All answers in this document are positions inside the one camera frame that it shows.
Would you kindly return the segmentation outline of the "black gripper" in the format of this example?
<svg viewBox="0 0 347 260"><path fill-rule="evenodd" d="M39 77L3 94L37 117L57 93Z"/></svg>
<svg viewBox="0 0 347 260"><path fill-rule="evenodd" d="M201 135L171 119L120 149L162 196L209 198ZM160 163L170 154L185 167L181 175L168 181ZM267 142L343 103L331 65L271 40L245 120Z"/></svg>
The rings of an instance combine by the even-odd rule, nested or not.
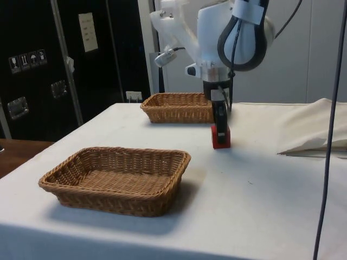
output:
<svg viewBox="0 0 347 260"><path fill-rule="evenodd" d="M212 101L214 126L217 144L227 143L227 107L224 101L233 99L231 80L219 82L203 81L203 93L207 100Z"/></svg>

